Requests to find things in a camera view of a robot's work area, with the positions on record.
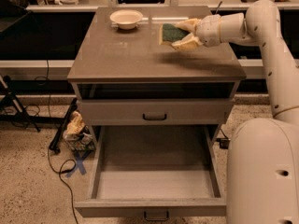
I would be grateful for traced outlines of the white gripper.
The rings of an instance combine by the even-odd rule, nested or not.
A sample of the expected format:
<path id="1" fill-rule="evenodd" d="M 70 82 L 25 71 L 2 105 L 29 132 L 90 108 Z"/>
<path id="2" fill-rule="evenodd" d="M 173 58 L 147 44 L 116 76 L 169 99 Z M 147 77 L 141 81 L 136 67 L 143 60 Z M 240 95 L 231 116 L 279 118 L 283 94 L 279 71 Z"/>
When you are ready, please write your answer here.
<path id="1" fill-rule="evenodd" d="M 220 15 L 209 15 L 203 19 L 188 19 L 176 24 L 176 27 L 189 33 L 183 39 L 171 44 L 175 50 L 194 50 L 203 44 L 206 47 L 218 46 L 221 43 L 220 36 Z"/>

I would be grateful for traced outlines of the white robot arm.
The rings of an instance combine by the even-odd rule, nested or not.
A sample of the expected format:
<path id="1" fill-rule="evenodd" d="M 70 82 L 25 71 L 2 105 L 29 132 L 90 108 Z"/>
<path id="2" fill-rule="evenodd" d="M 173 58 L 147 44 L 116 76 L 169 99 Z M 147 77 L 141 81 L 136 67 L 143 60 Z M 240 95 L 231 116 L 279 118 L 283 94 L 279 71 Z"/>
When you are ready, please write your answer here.
<path id="1" fill-rule="evenodd" d="M 257 46 L 272 110 L 233 134 L 227 155 L 227 224 L 299 224 L 299 68 L 280 29 L 278 7 L 253 3 L 245 14 L 209 15 L 176 24 L 193 49 Z"/>

